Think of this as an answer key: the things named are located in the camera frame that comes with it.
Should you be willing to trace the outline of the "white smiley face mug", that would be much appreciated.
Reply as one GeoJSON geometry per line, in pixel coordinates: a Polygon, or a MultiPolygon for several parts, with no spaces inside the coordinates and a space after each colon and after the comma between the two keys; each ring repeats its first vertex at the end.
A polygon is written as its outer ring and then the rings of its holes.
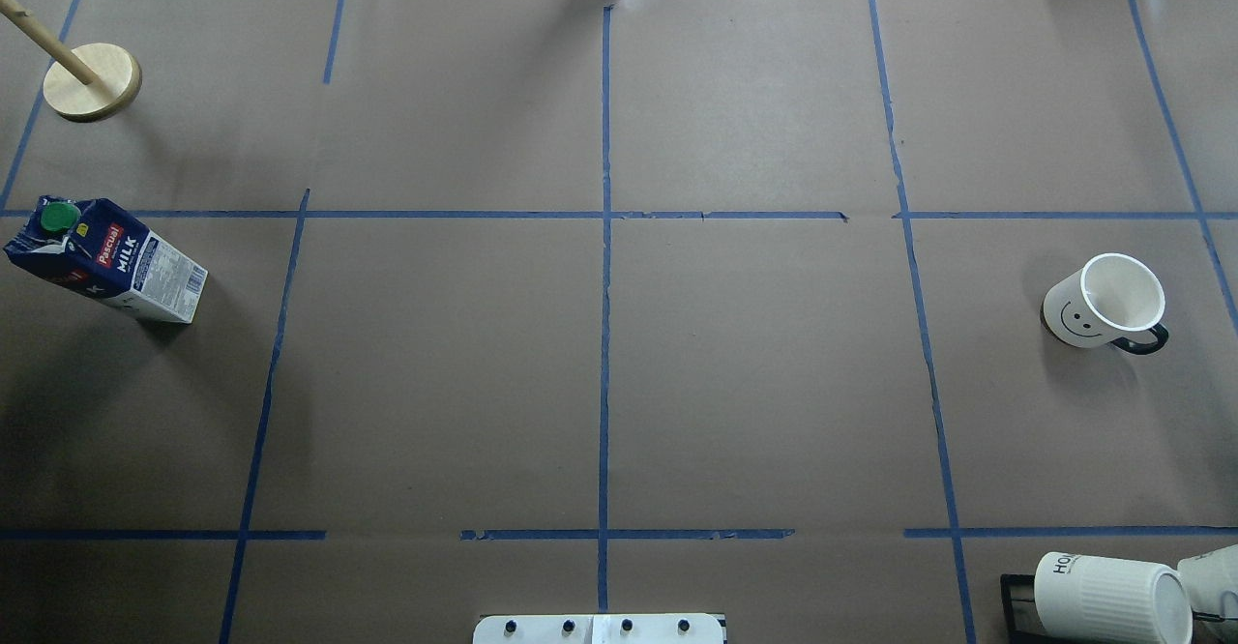
{"type": "Polygon", "coordinates": [[[1107,344],[1150,355],[1167,344],[1162,282],[1127,253],[1107,251],[1049,289],[1041,323],[1062,343],[1092,349],[1107,344]]]}

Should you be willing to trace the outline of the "blue white milk carton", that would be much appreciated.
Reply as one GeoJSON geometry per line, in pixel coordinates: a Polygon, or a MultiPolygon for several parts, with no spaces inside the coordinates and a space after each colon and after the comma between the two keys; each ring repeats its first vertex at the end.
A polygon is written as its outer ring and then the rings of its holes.
{"type": "Polygon", "coordinates": [[[43,194],[4,251],[35,277],[137,321],[191,324],[209,275],[106,198],[43,194]]]}

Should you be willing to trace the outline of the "white ribbed HOME mug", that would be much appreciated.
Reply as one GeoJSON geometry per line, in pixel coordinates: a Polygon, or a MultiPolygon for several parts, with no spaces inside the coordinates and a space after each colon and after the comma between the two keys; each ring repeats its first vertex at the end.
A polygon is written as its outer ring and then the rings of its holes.
{"type": "Polygon", "coordinates": [[[1091,643],[1190,643],[1193,608],[1180,573],[1159,562],[1051,551],[1034,573],[1049,637],[1091,643]]]}

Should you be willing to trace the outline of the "wooden mug tree stand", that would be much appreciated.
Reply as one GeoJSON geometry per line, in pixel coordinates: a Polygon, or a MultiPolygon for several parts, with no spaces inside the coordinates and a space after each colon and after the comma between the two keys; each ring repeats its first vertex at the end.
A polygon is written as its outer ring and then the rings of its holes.
{"type": "Polygon", "coordinates": [[[62,45],[54,33],[19,0],[1,0],[5,19],[50,54],[43,98],[72,123],[94,123],[120,111],[140,92],[144,76],[137,59],[119,45],[62,45]]]}

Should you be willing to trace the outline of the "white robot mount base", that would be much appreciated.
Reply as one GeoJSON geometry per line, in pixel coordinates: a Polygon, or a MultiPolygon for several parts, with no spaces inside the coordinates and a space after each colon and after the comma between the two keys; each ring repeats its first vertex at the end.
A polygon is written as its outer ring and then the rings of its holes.
{"type": "Polygon", "coordinates": [[[711,613],[572,613],[485,616],[473,643],[725,643],[723,616],[711,613]]]}

